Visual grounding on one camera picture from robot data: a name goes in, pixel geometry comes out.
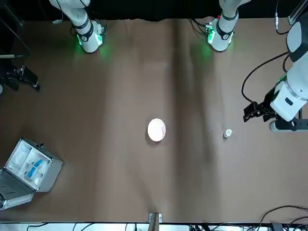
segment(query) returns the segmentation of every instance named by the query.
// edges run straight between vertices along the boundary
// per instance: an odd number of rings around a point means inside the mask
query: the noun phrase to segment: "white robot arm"
[[[237,8],[250,0],[219,0],[222,13],[205,26],[207,42],[217,51],[224,51],[231,43],[234,27],[239,18]]]
[[[49,2],[71,20],[85,52],[92,53],[102,45],[104,27],[90,20],[84,9],[90,4],[90,0],[49,0]]]
[[[251,103],[244,109],[244,122],[263,116],[273,131],[308,130],[308,120],[295,118],[308,100],[308,13],[303,14],[291,27],[286,45],[292,67],[272,88],[262,103]]]

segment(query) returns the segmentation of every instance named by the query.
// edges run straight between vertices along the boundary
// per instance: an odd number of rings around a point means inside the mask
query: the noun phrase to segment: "black wire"
[[[199,25],[199,26],[204,26],[204,24],[199,23],[195,18],[192,18],[192,20],[193,20],[197,25]]]
[[[28,231],[29,230],[29,228],[34,228],[34,227],[42,227],[42,226],[44,226],[44,225],[48,225],[49,223],[45,223],[45,224],[41,224],[41,225],[29,225],[28,227],[27,227],[27,230],[26,231]]]
[[[191,19],[188,19],[188,21],[189,21],[190,24],[192,25],[192,30],[193,30],[194,34],[195,34],[199,39],[201,39],[200,36],[198,35],[198,32],[199,32],[199,31],[197,31],[196,28],[193,26],[193,23],[192,23]]]
[[[302,109],[299,109],[299,111],[298,111],[298,118],[299,119],[303,118],[303,110]]]
[[[267,61],[261,63],[259,66],[257,66],[255,69],[253,69],[253,70],[247,75],[247,77],[245,78],[245,80],[244,80],[244,82],[243,82],[243,84],[242,84],[242,95],[243,95],[243,97],[244,97],[247,101],[249,101],[249,102],[251,102],[251,103],[253,103],[253,104],[256,104],[255,101],[252,101],[251,99],[249,99],[249,98],[244,94],[244,86],[245,86],[245,83],[246,83],[246,81],[248,80],[248,78],[249,78],[256,70],[258,70],[260,67],[264,66],[265,64],[268,64],[269,62],[271,62],[271,61],[273,61],[273,60],[275,60],[275,59],[278,59],[278,58],[280,58],[280,57],[286,55],[287,53],[288,53],[288,52],[284,52],[284,53],[282,53],[282,54],[279,54],[279,55],[277,55],[277,56],[275,56],[275,57],[273,57],[273,58],[271,58],[271,59],[269,59],[269,60],[267,60]]]
[[[0,21],[19,39],[19,41],[23,44],[23,46],[27,49],[28,51],[28,54],[27,55],[22,55],[22,56],[26,56],[26,57],[29,57],[30,56],[30,48],[25,44],[24,41],[22,41],[22,39],[15,33],[15,31],[13,31],[9,25],[7,25],[5,23],[5,21],[3,21],[1,18],[0,18]]]
[[[42,13],[43,13],[45,19],[46,19],[47,21],[50,21],[49,18],[47,17],[46,12],[44,11],[44,9],[43,9],[42,4],[41,4],[40,1],[41,1],[41,0],[38,0],[38,6],[39,6],[39,8],[40,8],[40,11],[42,11]]]
[[[84,4],[82,0],[79,0],[79,1],[82,3],[84,7],[87,7],[86,4]]]
[[[296,222],[296,221],[298,221],[298,220],[302,220],[302,219],[308,219],[308,216],[304,216],[304,217],[300,217],[300,218],[296,218],[296,219],[292,220],[292,221],[290,222],[290,224],[289,224],[289,227],[287,228],[287,231],[289,231],[290,226],[291,226],[294,222]]]
[[[285,59],[283,60],[283,64],[282,64],[282,69],[285,73],[287,73],[287,70],[285,69],[285,63],[287,62],[288,58],[289,58],[289,54],[285,57]]]
[[[221,224],[217,225],[216,227],[214,227],[213,229],[211,229],[211,231],[214,231],[215,229],[217,229],[217,228],[219,228],[220,226],[223,226],[223,225],[239,227],[238,225],[233,225],[233,224],[229,224],[229,223],[221,223]],[[253,228],[253,227],[245,228],[244,226],[243,226],[243,229],[247,229],[246,231],[251,230],[251,229],[255,230],[255,228]]]
[[[56,0],[56,1],[57,1],[58,5],[59,5],[59,7],[60,7],[60,10],[61,10],[61,16],[62,16],[62,21],[63,21],[63,11],[62,11],[62,7],[61,7],[61,5],[59,4],[59,1],[58,1],[58,0]]]
[[[297,229],[299,229],[299,228],[301,228],[301,227],[303,227],[304,230],[307,230],[307,224],[301,224],[301,225],[296,226],[296,227],[293,229],[293,231],[295,231],[295,230],[297,230]]]
[[[276,4],[276,12],[278,11],[278,3],[279,3],[279,0],[277,0],[277,4]]]
[[[279,3],[279,0],[277,0],[277,4],[276,4],[276,13],[278,13],[278,3]],[[279,34],[279,35],[285,35],[285,34],[288,33],[288,32],[289,32],[289,31],[280,33],[278,30],[276,30],[276,33]]]
[[[286,32],[281,33],[281,32],[279,32],[278,30],[276,30],[276,33],[279,34],[279,35],[285,35],[285,34],[287,34],[288,32],[289,32],[289,31],[286,31]]]
[[[205,30],[202,30],[202,29],[204,28],[204,25],[201,24],[201,23],[199,23],[199,22],[197,22],[195,19],[192,19],[192,21],[193,21],[194,23],[196,23],[196,25],[197,25],[197,27],[199,28],[199,30],[201,31],[201,33],[205,35]]]
[[[74,227],[73,227],[73,230],[72,230],[72,231],[74,231],[74,229],[75,229],[76,225],[77,225],[77,223],[75,223],[75,225],[74,225]]]
[[[84,231],[87,227],[89,227],[90,225],[94,225],[95,223],[91,223],[91,224],[89,224],[89,225],[87,225],[86,227],[84,227],[82,230],[80,230],[80,231]]]
[[[261,225],[262,225],[262,221],[264,220],[264,218],[265,218],[265,216],[266,216],[267,214],[269,214],[269,213],[271,213],[271,212],[273,212],[273,211],[276,211],[276,210],[278,210],[278,209],[282,209],[282,208],[297,208],[297,209],[300,209],[300,210],[308,211],[308,208],[301,207],[301,206],[296,206],[296,205],[283,205],[283,206],[279,206],[279,207],[273,208],[273,209],[267,211],[267,212],[262,216],[257,231],[259,231],[259,229],[260,229],[260,227],[261,227]]]

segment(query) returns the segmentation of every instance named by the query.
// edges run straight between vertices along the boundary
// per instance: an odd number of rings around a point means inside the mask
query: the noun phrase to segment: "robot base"
[[[218,19],[214,19],[210,24],[213,25],[214,32],[208,36],[207,42],[216,50],[224,51],[227,49],[228,45],[232,41],[233,33],[229,36],[227,40],[223,40],[217,31]]]
[[[79,44],[86,53],[95,52],[103,44],[104,32],[102,34],[97,33],[97,28],[102,26],[95,21],[91,21],[91,23],[93,24],[94,30],[88,41],[83,41],[83,38],[80,38],[79,35],[77,35]]]

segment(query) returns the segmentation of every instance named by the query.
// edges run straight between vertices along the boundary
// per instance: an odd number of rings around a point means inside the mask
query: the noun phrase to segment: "small white cylinder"
[[[232,130],[231,129],[227,129],[224,133],[223,133],[223,138],[227,139],[231,136],[232,134]]]
[[[155,142],[161,141],[166,134],[166,126],[161,119],[152,119],[148,125],[148,135]]]

